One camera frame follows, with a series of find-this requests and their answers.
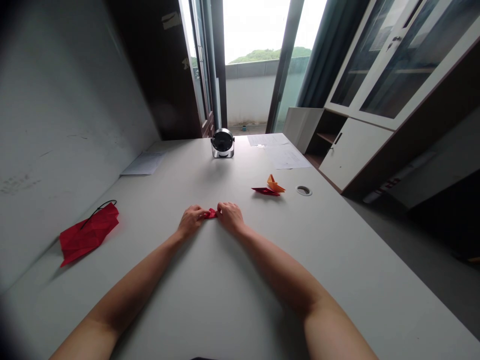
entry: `black string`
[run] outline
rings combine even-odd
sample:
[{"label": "black string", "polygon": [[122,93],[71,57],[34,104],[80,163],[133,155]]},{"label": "black string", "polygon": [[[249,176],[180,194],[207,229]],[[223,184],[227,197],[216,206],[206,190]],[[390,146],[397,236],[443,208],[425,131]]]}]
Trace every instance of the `black string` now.
[{"label": "black string", "polygon": [[84,228],[85,224],[89,222],[89,220],[92,218],[93,215],[95,215],[95,214],[97,213],[98,210],[102,210],[102,209],[103,209],[103,206],[104,206],[105,204],[108,204],[108,203],[113,203],[113,205],[117,205],[117,200],[108,200],[108,201],[104,202],[102,205],[100,205],[99,207],[97,207],[96,210],[93,212],[93,214],[90,215],[90,217],[83,223],[83,225],[81,226],[80,230],[82,230],[82,229]]}]

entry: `wall stain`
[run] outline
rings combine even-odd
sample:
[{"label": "wall stain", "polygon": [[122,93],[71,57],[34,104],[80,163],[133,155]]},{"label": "wall stain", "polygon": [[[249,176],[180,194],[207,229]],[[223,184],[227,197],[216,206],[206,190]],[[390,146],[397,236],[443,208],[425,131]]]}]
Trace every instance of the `wall stain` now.
[{"label": "wall stain", "polygon": [[88,137],[84,137],[84,136],[81,136],[81,135],[67,135],[66,137],[67,138],[81,137],[82,139],[85,139],[85,140],[88,139]]},{"label": "wall stain", "polygon": [[50,151],[47,151],[46,153],[43,153],[42,155],[39,156],[39,158],[41,158],[42,156],[45,156],[47,155],[48,153],[51,153],[53,150],[50,150]]},{"label": "wall stain", "polygon": [[5,195],[15,195],[22,190],[27,190],[40,183],[42,180],[28,181],[30,175],[17,175],[2,181],[0,193]]}]

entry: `orange origami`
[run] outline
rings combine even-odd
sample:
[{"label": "orange origami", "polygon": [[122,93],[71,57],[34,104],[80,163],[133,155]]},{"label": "orange origami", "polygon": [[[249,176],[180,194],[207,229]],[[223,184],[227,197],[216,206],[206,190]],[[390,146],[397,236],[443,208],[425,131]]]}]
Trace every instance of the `orange origami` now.
[{"label": "orange origami", "polygon": [[285,192],[285,189],[275,182],[274,176],[272,174],[270,174],[266,183],[276,193],[284,193]]}]

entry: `table hole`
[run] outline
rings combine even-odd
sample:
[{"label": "table hole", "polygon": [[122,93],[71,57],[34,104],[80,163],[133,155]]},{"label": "table hole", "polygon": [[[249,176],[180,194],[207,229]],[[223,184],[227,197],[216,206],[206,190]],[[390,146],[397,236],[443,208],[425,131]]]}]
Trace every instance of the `table hole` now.
[{"label": "table hole", "polygon": [[312,191],[308,187],[303,186],[303,185],[297,186],[296,187],[296,192],[299,193],[300,195],[303,195],[303,196],[312,195]]}]

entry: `tree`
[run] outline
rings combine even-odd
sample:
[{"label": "tree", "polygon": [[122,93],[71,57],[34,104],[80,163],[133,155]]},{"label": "tree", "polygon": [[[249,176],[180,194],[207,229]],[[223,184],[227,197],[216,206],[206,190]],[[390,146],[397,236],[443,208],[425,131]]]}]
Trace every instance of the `tree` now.
[{"label": "tree", "polygon": [[[312,53],[312,50],[306,47],[296,46],[293,48],[291,57],[292,58],[304,57],[304,56],[309,56],[311,53]],[[275,60],[275,59],[280,59],[280,49],[253,50],[251,53],[245,56],[240,56],[235,60],[230,61],[229,64],[250,63],[255,61]]]}]

